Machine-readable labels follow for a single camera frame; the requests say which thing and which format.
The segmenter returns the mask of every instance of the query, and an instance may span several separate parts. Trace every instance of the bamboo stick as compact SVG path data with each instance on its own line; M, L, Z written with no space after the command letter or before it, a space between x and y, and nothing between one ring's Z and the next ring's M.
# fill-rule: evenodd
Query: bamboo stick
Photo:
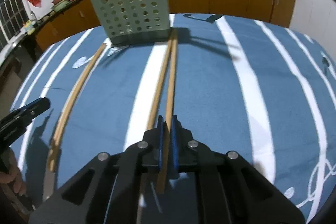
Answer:
M60 143L63 137L64 129L65 126L67 125L69 115L71 113L71 110L76 102L76 99L78 97L79 92L81 91L85 80L87 79L90 71L92 70L93 66L97 62L99 56L105 49L106 44L103 43L99 47L99 49L96 51L94 54L93 58L91 61L86 65L85 69L81 73L80 77L78 78L77 82L73 86L66 103L64 104L64 107L62 109L61 115L59 117L55 134L52 139L51 143L51 148L48 153L48 158L47 158L47 167L51 172L55 172L55 167L56 167L56 161L58 158L58 153L59 153L59 148L60 148Z
M173 116L173 110L174 110L176 54L177 54L177 30L176 29L173 30L172 36L173 36L173 40L172 40L172 49L171 49L170 73L169 73L168 95L167 95L166 116L165 116L167 128L164 130L164 136L163 136L162 168L159 174L157 175L157 183L156 183L156 192L159 194L164 193L165 186L166 186L167 169L168 169L171 118Z

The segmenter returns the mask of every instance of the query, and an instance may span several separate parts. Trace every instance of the white stripe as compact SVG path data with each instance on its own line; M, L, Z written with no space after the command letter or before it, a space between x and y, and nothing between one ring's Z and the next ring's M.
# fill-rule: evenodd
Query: white stripe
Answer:
M295 42L298 44L298 46L300 47L300 49L305 53L305 55L307 56L308 60L310 61L310 63L313 65L314 69L318 72L318 74L320 75L320 77L322 78L323 82L325 83L331 100L334 103L334 107L336 109L336 97L335 97L335 93L330 85L329 80L326 78L326 76L323 74L322 70L320 69L320 67L317 65L317 63L315 62L315 60L313 59L313 57L310 55L310 52L308 51L308 49L305 47L305 45L302 44L302 42L300 41L300 39L288 28L286 28L286 31L289 33L289 35L295 40Z
M34 73L34 71L36 70L36 68L38 67L38 65L44 60L44 58L47 56L48 52L50 52L50 50L55 46L55 44L51 45L43 54L42 56L38 59L38 61L34 64L33 68L30 70L29 74L27 75L26 79L24 80L24 82L22 83L19 91L17 92L15 99L12 103L12 106L10 108L10 110L12 111L17 100L19 99L23 89L25 88L28 80L30 79L30 77L32 76L32 74Z
M85 31L85 33L80 37L80 39L78 39L78 41L76 42L76 44L72 46L72 48L67 53L67 55L63 58L63 60L58 65L58 67L56 68L56 70L54 70L54 72L50 76L48 82L45 84L45 86L44 86L44 88L43 88L43 90L42 90L42 92L40 94L41 98L46 97L46 95L48 93L48 90L50 89L50 87L51 87L52 83L54 82L56 76L64 68L64 66L68 63L68 61L71 58L71 56L73 55L73 53L78 49L78 47L82 44L82 42L85 40L85 38L90 34L90 32L92 30L93 30L93 28ZM28 147L28 141L30 139L31 131L33 129L34 120L35 119L33 119L31 121L31 124L27 127L26 133L24 134L23 141L22 141L22 144L21 144L20 156L19 156L19 159L17 161L17 166L19 167L19 169L21 171L22 171L24 163L25 163L26 152L27 152L27 147Z
M31 85L29 86L25 96L22 99L22 102L20 104L20 107L23 107L26 105L28 97L31 93L31 91L33 90L36 82L38 81L38 79L41 77L41 75L43 74L44 70L47 68L47 66L49 65L50 61L53 59L53 57L55 56L55 54L58 52L58 50L62 47L62 45L68 40L68 38L64 39L62 41L62 43L60 43L57 48L51 53L51 55L48 57L47 61L43 64L42 68L40 69L39 73L37 74L37 76L35 77L34 81L31 83Z
M216 23L232 56L232 62L244 97L250 128L253 162L256 167L261 167L258 169L264 177L269 182L274 183L276 162L272 131L257 76L251 68L239 40L225 18L221 17L216 20Z
M328 58L328 56L324 52L320 52L320 53L328 61L329 71L330 71L331 75L333 76L333 78L336 80L336 73L335 73L335 69L334 69L332 61Z
M312 44L314 44L313 40L307 34L304 34L305 38Z
M307 222L309 222L314 215L317 212L322 189L323 189L323 179L324 179L324 169L325 169L325 163L326 163L326 150L327 150L327 135L326 135L326 129L324 127L322 115L319 109L319 106L317 105L316 98L314 95L314 92L308 82L308 80L303 77L301 74L299 68L294 63L293 59L289 55L289 53L286 51L285 47L281 44L281 42L275 37L275 35L272 33L270 29L268 29L265 24L261 21L255 20L255 23L258 24L263 32L268 36L268 38L273 42L274 46L278 50L278 52L281 54L284 61L287 63L288 68L292 72L292 74L298 79L300 82L303 92L306 96L308 105L310 107L315 127L318 135L319 140L319 147L320 147L320 156L319 156L319 170L317 173L317 180L316 180L316 189L315 189L315 197L313 204L310 209L310 213L308 216Z
M170 14L169 19L170 25L172 26L174 24L175 14ZM141 141L147 129L147 122L166 51L166 42L155 43L152 48L134 99L123 151L130 145Z

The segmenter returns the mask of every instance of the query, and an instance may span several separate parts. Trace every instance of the blue tablecloth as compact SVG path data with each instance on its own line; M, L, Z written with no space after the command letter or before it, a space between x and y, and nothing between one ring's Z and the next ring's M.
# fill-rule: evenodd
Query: blue tablecloth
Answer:
M182 126L214 151L239 152L311 219L336 184L331 58L308 36L268 23L207 14L176 14L171 20L179 28L174 114ZM28 128L26 142L22 137L12 145L37 203L60 111L85 62L105 39L97 27L52 45L13 104L17 108L41 95L51 100L50 110ZM99 152L119 153L142 139L165 47L104 51L66 126L58 186ZM159 115L165 115L166 96L167 81ZM169 184L182 213L196 209L195 202L179 195L192 190L190 176ZM150 208L150 196L145 203ZM166 222L188 222L178 213L169 215L171 203L161 199L160 206Z

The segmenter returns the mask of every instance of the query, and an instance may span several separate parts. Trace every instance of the window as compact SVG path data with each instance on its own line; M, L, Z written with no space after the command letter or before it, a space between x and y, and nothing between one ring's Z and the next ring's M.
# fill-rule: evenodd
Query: window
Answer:
M0 21L8 39L11 39L27 20L22 0L0 0Z

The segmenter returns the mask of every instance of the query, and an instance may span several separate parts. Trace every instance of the perforated plastic basket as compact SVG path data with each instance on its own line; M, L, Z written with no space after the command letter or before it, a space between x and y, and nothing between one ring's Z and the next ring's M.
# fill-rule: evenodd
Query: perforated plastic basket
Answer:
M168 0L91 0L113 45L166 41Z

